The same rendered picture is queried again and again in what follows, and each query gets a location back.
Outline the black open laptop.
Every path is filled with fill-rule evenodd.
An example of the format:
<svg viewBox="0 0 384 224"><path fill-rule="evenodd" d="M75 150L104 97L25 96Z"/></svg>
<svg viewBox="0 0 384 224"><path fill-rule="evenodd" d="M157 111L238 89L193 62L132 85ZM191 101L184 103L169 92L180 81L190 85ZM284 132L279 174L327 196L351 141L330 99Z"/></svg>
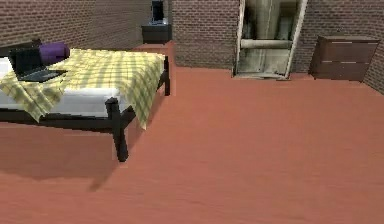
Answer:
<svg viewBox="0 0 384 224"><path fill-rule="evenodd" d="M37 47L13 49L9 60L19 81L43 83L66 73L66 70L48 69Z"/></svg>

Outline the purple pillow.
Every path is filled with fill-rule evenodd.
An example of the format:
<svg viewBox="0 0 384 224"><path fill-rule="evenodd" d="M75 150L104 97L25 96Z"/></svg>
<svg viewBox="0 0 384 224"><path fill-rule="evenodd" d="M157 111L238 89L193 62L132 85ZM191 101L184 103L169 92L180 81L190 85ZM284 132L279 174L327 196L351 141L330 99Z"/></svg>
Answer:
<svg viewBox="0 0 384 224"><path fill-rule="evenodd" d="M42 44L39 46L39 52L44 65L58 63L70 56L70 49L64 42Z"/></svg>

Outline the black bedside table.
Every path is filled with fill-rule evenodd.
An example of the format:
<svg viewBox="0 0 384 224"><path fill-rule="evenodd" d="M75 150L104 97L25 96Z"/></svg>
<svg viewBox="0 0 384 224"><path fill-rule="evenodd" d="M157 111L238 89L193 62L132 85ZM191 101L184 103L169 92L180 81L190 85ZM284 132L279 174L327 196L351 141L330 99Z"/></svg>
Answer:
<svg viewBox="0 0 384 224"><path fill-rule="evenodd" d="M145 44L166 44L172 39L170 24L142 25L142 38Z"/></svg>

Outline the brown chest of drawers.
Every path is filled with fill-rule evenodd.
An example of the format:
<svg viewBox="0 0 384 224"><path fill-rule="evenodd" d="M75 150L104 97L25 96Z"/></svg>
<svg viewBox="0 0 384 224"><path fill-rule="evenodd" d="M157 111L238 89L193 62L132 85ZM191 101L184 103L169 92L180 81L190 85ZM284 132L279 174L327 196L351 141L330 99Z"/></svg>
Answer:
<svg viewBox="0 0 384 224"><path fill-rule="evenodd" d="M319 36L308 73L315 79L362 82L379 43L367 36Z"/></svg>

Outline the yellow checked blanket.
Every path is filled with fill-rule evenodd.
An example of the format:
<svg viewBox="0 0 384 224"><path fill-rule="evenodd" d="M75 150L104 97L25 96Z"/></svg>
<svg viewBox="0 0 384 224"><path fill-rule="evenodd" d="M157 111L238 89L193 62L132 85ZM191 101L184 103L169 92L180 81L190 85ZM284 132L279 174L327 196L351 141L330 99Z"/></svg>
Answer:
<svg viewBox="0 0 384 224"><path fill-rule="evenodd" d="M49 67L63 75L32 83L19 81L10 60L1 58L0 109L26 111L35 121L53 113L105 118L105 102L115 98L146 127L165 59L159 53L73 49Z"/></svg>

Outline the black frame bed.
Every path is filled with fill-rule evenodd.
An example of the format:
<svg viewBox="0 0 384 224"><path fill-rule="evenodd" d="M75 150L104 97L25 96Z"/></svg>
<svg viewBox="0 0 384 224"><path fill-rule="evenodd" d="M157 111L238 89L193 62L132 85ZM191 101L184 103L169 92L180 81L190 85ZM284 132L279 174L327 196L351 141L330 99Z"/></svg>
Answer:
<svg viewBox="0 0 384 224"><path fill-rule="evenodd" d="M102 117L49 113L37 122L22 109L0 109L0 121L111 133L118 160L125 162L128 158L128 146L124 129L138 116L138 112L131 106L124 109L116 97L108 97L103 103L106 115Z"/></svg>

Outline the dark blue box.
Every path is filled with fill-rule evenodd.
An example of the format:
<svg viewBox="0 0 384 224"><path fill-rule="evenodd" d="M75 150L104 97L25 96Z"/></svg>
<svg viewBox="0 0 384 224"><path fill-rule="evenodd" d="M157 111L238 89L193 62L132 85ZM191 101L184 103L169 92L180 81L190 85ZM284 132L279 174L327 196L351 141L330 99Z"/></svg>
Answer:
<svg viewBox="0 0 384 224"><path fill-rule="evenodd" d="M151 3L151 12L152 12L152 24L162 24L164 18L164 7L162 0L153 0Z"/></svg>

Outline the white framed doorway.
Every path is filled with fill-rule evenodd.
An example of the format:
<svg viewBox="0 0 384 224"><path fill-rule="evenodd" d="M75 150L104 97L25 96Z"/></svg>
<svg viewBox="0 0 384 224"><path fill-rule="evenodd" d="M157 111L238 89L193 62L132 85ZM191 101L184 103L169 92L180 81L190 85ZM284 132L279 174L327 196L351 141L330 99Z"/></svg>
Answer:
<svg viewBox="0 0 384 224"><path fill-rule="evenodd" d="M309 0L240 0L233 75L288 80Z"/></svg>

